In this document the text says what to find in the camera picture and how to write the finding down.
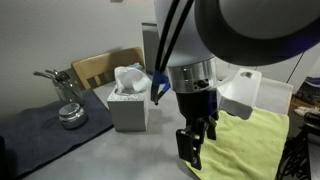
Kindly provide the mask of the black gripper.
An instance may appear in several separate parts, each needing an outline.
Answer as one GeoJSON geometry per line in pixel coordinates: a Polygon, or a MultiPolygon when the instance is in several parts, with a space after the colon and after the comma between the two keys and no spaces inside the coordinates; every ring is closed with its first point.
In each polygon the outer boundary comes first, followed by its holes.
{"type": "Polygon", "coordinates": [[[186,127],[176,131],[179,158],[197,170],[202,169],[200,151],[204,134],[200,132],[200,120],[208,123],[207,137],[216,140],[216,121],[219,119],[215,90],[176,94],[180,113],[186,119],[186,127]]]}

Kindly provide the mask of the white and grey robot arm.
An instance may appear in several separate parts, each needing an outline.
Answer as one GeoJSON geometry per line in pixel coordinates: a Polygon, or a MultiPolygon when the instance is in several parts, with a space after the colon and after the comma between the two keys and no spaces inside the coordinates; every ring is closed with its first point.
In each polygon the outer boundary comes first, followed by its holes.
{"type": "Polygon", "coordinates": [[[154,8],[160,42],[151,101],[176,93],[186,119],[176,131],[178,154],[197,170],[219,118],[210,59],[270,65],[319,43],[320,0],[154,0],[154,8]]]}

